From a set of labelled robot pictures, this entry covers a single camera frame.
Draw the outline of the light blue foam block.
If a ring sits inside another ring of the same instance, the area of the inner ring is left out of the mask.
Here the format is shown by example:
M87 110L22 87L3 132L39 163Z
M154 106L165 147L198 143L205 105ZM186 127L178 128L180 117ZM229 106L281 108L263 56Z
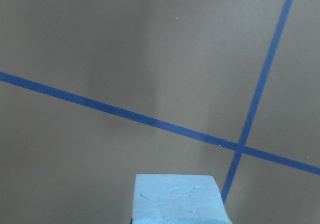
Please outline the light blue foam block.
M212 176L138 174L132 223L231 223Z

